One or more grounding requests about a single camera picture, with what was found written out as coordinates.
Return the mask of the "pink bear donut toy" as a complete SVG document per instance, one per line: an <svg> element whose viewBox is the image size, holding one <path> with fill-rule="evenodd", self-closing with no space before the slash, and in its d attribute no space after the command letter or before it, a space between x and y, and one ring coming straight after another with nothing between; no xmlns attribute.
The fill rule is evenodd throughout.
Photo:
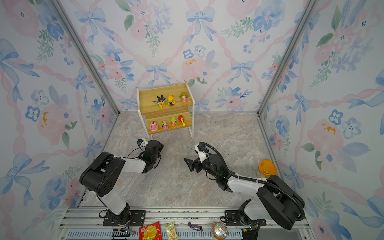
<svg viewBox="0 0 384 240"><path fill-rule="evenodd" d="M153 121L150 123L150 131L151 132L156 132L158 130L158 124L156 121Z"/></svg>

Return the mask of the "pink toy car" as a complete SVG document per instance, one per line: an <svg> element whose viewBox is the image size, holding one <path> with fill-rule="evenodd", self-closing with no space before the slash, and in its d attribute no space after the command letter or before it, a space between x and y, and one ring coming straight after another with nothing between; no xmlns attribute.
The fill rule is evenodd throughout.
<svg viewBox="0 0 384 240"><path fill-rule="evenodd" d="M164 131L167 131L169 129L166 121L162 121L162 128Z"/></svg>

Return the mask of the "green orange toy truck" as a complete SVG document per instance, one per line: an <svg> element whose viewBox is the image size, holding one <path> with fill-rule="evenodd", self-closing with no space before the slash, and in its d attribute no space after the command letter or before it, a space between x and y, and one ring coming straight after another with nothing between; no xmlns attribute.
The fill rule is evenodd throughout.
<svg viewBox="0 0 384 240"><path fill-rule="evenodd" d="M177 121L176 121L175 117L171 117L171 125L172 125L172 127L177 126Z"/></svg>

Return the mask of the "red yellow toy excavator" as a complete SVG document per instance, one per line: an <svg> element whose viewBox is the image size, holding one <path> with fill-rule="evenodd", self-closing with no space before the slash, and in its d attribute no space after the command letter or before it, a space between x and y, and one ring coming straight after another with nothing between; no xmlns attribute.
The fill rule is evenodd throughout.
<svg viewBox="0 0 384 240"><path fill-rule="evenodd" d="M178 119L179 119L180 123L183 125L183 127L185 127L186 124L185 124L184 117L183 117L182 115L180 115L180 116L178 117Z"/></svg>

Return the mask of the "black yellow shark toy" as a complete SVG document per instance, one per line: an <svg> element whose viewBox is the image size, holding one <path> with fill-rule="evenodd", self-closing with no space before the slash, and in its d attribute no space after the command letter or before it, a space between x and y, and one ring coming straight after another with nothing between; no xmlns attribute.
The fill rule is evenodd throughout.
<svg viewBox="0 0 384 240"><path fill-rule="evenodd" d="M161 95L160 97L157 96L157 100L154 101L161 109L166 106L166 99L164 95Z"/></svg>

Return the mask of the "yellow figure toy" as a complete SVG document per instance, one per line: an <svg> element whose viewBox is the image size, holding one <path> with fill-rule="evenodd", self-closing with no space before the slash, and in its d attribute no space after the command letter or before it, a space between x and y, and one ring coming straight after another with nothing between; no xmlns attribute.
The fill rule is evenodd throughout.
<svg viewBox="0 0 384 240"><path fill-rule="evenodd" d="M175 97L173 95L168 96L168 105L173 107L176 104Z"/></svg>

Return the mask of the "olive hair doll head toy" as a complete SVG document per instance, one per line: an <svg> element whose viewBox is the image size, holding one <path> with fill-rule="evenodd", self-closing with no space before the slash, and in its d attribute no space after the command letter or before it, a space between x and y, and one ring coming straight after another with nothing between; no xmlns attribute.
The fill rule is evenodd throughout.
<svg viewBox="0 0 384 240"><path fill-rule="evenodd" d="M181 99L182 103L186 103L188 101L189 95L187 92L181 92L179 98Z"/></svg>

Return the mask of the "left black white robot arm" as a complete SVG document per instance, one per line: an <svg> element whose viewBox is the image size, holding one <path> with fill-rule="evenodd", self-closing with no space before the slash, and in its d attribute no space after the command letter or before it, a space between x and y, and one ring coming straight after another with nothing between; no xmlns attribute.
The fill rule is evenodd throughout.
<svg viewBox="0 0 384 240"><path fill-rule="evenodd" d="M137 145L142 152L136 158L116 157L102 152L81 174L80 184L94 192L106 207L105 227L143 226L146 211L131 211L129 204L118 193L115 185L121 173L146 174L160 162L164 145L156 140L138 139Z"/></svg>

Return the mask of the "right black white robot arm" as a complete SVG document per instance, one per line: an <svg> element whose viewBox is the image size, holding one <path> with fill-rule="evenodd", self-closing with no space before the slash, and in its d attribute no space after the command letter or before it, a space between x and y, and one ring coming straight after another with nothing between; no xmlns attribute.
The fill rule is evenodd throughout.
<svg viewBox="0 0 384 240"><path fill-rule="evenodd" d="M230 193L243 193L260 200L260 204L251 204L245 200L234 217L227 217L226 222L240 222L246 227L258 220L273 220L280 227L290 230L295 222L304 220L305 203L280 177L269 178L244 177L231 171L224 159L218 154L208 154L201 161L199 158L185 158L190 172L204 171L219 188Z"/></svg>

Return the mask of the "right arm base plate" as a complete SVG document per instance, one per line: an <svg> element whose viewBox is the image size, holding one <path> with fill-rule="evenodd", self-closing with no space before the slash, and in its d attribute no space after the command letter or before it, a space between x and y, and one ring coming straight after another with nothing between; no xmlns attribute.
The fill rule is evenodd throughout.
<svg viewBox="0 0 384 240"><path fill-rule="evenodd" d="M221 222L227 225L227 227L265 227L267 225L266 220L251 220L245 215L245 213L239 210L226 210L224 211L224 216L220 217Z"/></svg>

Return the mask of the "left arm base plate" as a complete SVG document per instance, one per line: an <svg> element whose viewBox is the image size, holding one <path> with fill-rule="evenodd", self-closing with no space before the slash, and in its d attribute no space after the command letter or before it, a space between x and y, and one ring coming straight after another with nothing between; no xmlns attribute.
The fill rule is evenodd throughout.
<svg viewBox="0 0 384 240"><path fill-rule="evenodd" d="M142 227L146 218L146 211L127 210L120 215L115 215L107 210L105 216L101 218L104 219L104 227Z"/></svg>

